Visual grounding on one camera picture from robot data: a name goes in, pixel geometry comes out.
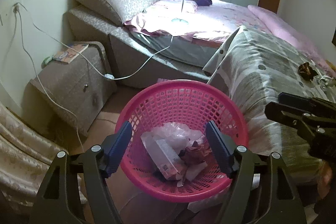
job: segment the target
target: beige curtain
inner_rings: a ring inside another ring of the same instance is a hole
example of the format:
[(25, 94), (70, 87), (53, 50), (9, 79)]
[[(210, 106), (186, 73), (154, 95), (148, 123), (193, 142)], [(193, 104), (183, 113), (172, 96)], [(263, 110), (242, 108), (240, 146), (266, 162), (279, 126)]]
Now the beige curtain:
[(0, 103), (0, 190), (17, 213), (30, 212), (44, 175), (61, 150)]

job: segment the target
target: floor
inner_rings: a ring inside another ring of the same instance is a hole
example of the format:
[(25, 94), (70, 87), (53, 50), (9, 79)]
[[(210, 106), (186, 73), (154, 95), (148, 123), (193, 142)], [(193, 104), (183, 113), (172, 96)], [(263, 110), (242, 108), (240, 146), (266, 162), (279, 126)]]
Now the floor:
[[(112, 95), (93, 122), (87, 139), (83, 139), (84, 150), (100, 144), (106, 136), (114, 134), (120, 112), (127, 102), (135, 96), (139, 89), (119, 86), (117, 93)], [(64, 138), (71, 155), (81, 153), (81, 147), (75, 134)], [(185, 203), (169, 203), (155, 199), (133, 185), (121, 168), (106, 180), (115, 207), (124, 224), (183, 224), (183, 223), (213, 223), (218, 208), (204, 211), (195, 216), (186, 210)], [(82, 182), (82, 192), (85, 193), (85, 183)], [(84, 205), (86, 221), (94, 223), (89, 203)]]

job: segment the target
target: book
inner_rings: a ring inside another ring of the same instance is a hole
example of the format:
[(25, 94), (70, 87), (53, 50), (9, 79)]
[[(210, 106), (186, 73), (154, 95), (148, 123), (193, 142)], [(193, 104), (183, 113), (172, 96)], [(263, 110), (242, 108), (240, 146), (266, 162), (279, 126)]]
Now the book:
[(79, 56), (79, 53), (82, 53), (88, 48), (89, 44), (74, 44), (69, 45), (71, 48), (66, 48), (64, 51), (57, 52), (52, 58), (53, 60), (60, 61), (63, 63), (71, 63), (77, 56)]

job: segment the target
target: basket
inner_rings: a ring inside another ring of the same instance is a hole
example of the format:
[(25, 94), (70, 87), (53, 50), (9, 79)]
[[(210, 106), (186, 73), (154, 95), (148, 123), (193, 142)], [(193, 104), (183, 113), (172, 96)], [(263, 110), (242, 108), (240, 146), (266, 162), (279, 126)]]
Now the basket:
[(180, 122), (205, 133), (208, 121), (215, 121), (221, 132), (230, 135), (237, 145), (248, 144), (247, 127), (238, 107), (222, 92), (201, 82), (172, 80), (152, 85), (134, 96), (122, 110), (116, 131), (129, 121), (133, 133), (121, 161), (121, 168), (137, 187), (149, 195), (187, 203), (209, 198), (231, 183), (221, 173), (215, 158), (194, 179), (177, 187), (176, 181), (161, 182), (153, 176), (153, 163), (141, 141), (141, 134), (165, 122)]

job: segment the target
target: silver screw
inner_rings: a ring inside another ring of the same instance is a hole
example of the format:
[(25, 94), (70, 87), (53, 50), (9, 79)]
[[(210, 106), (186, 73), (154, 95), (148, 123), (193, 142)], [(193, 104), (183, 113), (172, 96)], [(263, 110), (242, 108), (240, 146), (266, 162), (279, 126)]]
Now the silver screw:
[(324, 134), (326, 131), (323, 128), (318, 128), (317, 129), (318, 133)]
[(92, 146), (91, 151), (98, 152), (100, 149), (101, 149), (100, 145), (95, 145), (95, 146)]
[(278, 160), (278, 159), (280, 159), (281, 156), (278, 152), (273, 152), (272, 157)]
[(240, 145), (240, 146), (237, 147), (237, 150), (241, 153), (244, 153), (244, 152), (246, 152), (247, 149), (246, 149), (245, 146)]
[(60, 151), (57, 153), (57, 158), (63, 158), (65, 156), (65, 152), (64, 151)]

